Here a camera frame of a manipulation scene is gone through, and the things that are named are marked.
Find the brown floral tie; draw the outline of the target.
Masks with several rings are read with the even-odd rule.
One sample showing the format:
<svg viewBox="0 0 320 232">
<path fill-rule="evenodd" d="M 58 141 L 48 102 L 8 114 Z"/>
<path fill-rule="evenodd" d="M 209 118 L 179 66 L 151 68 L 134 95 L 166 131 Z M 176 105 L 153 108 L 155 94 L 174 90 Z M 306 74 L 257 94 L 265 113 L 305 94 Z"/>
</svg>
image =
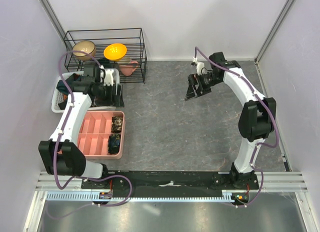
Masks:
<svg viewBox="0 0 320 232">
<path fill-rule="evenodd" d="M 111 133 L 119 134 L 123 128 L 123 117 L 113 116 L 111 119 Z"/>
</svg>

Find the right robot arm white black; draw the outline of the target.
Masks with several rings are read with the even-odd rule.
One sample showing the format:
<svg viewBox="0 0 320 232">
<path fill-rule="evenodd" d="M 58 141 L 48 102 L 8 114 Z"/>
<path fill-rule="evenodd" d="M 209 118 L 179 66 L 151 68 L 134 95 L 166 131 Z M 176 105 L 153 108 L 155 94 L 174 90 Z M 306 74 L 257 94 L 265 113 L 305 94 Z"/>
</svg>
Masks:
<svg viewBox="0 0 320 232">
<path fill-rule="evenodd" d="M 265 142 L 270 133 L 279 132 L 275 121 L 276 100 L 259 92 L 245 76 L 240 64 L 226 60 L 222 52 L 215 52 L 206 60 L 210 69 L 193 57 L 191 64 L 196 67 L 196 73 L 188 76 L 185 100 L 207 95 L 213 86 L 225 83 L 242 105 L 238 121 L 242 139 L 237 158 L 226 174 L 214 173 L 213 184 L 216 188 L 258 189 L 255 162 L 259 150 L 261 146 L 270 147 Z"/>
</svg>

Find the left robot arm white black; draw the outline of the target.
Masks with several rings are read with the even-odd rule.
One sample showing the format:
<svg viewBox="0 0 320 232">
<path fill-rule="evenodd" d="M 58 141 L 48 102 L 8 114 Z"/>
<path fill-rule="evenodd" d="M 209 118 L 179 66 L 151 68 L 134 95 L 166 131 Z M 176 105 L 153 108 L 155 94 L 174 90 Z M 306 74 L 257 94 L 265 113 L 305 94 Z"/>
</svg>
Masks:
<svg viewBox="0 0 320 232">
<path fill-rule="evenodd" d="M 100 64 L 88 65 L 80 80 L 71 83 L 64 77 L 61 80 L 69 94 L 57 128 L 49 140 L 38 145 L 44 168 L 54 176 L 60 190 L 66 186 L 60 184 L 59 176 L 89 179 L 104 189 L 110 183 L 106 165 L 88 161 L 76 143 L 85 115 L 95 100 L 104 106 L 124 106 L 119 71 Z"/>
</svg>

